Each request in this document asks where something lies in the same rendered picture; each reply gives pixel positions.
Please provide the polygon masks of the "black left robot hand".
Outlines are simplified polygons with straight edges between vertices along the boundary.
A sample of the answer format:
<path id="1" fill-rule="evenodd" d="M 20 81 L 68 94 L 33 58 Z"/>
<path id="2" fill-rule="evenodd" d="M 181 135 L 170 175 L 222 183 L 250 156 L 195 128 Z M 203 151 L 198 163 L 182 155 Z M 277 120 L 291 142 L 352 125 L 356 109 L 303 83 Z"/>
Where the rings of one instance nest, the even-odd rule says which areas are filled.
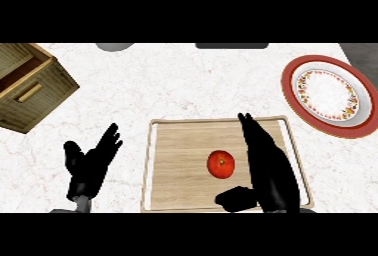
<path id="1" fill-rule="evenodd" d="M 65 167 L 71 174 L 67 194 L 70 201 L 80 196 L 86 196 L 89 199 L 98 196 L 108 167 L 122 145 L 123 141 L 120 140 L 119 125 L 116 123 L 108 127 L 96 147 L 88 153 L 83 153 L 74 141 L 65 142 Z"/>

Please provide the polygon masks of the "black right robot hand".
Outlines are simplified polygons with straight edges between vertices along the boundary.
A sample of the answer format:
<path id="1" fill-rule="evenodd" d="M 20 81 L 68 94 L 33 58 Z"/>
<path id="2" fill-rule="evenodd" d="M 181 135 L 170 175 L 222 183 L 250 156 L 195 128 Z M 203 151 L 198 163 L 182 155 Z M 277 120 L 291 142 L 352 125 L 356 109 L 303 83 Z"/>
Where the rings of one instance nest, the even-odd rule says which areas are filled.
<path id="1" fill-rule="evenodd" d="M 265 213 L 300 213 L 300 190 L 288 157 L 250 114 L 238 114 L 247 143 L 253 188 L 237 186 L 216 196 L 228 212 L 260 206 Z"/>

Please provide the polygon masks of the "red tomato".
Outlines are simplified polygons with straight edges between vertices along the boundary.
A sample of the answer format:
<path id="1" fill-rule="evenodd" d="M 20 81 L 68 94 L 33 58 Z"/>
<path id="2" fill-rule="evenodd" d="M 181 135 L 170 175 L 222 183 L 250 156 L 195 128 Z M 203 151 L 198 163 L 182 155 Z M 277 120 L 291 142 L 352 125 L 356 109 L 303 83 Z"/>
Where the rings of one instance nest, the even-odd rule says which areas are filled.
<path id="1" fill-rule="evenodd" d="M 228 179 L 235 171 L 235 159 L 229 152 L 216 150 L 207 158 L 207 169 L 219 179 Z"/>

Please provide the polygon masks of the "pale wooden tray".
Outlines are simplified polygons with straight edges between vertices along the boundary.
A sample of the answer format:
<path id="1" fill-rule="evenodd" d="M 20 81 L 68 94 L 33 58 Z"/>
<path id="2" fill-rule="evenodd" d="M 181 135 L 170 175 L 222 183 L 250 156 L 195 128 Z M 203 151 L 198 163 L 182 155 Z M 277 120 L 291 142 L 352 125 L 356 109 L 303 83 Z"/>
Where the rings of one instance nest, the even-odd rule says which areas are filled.
<path id="1" fill-rule="evenodd" d="M 207 169 L 213 151 L 235 159 L 229 178 Z M 150 124 L 141 210 L 220 212 L 217 194 L 251 185 L 247 144 L 238 119 L 154 120 Z"/>

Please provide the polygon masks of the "red rimmed patterned plate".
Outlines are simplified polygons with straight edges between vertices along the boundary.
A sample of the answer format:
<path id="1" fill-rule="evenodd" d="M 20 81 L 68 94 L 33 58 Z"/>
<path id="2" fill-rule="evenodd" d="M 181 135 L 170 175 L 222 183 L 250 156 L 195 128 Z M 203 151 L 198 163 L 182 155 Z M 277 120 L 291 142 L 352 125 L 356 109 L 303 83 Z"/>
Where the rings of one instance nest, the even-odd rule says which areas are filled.
<path id="1" fill-rule="evenodd" d="M 362 138 L 378 129 L 378 91 L 362 72 L 324 55 L 296 58 L 282 72 L 288 104 L 319 131 Z"/>

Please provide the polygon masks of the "open wooden drawer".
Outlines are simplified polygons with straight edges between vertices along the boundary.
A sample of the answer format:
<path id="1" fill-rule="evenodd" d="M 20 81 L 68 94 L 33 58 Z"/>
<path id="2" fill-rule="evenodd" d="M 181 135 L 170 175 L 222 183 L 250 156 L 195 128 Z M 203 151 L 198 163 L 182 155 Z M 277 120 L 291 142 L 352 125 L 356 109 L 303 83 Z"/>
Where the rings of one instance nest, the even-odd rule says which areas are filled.
<path id="1" fill-rule="evenodd" d="M 80 86 L 36 43 L 0 43 L 0 127 L 27 134 Z"/>

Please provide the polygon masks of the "grey rounded object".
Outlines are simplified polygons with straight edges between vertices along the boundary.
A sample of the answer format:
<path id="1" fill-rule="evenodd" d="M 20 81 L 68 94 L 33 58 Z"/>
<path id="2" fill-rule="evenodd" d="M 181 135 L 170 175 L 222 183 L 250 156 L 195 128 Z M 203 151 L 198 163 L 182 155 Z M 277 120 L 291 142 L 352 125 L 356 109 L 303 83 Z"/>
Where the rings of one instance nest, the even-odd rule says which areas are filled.
<path id="1" fill-rule="evenodd" d="M 107 52 L 117 52 L 126 50 L 132 43 L 98 43 L 98 48 Z"/>

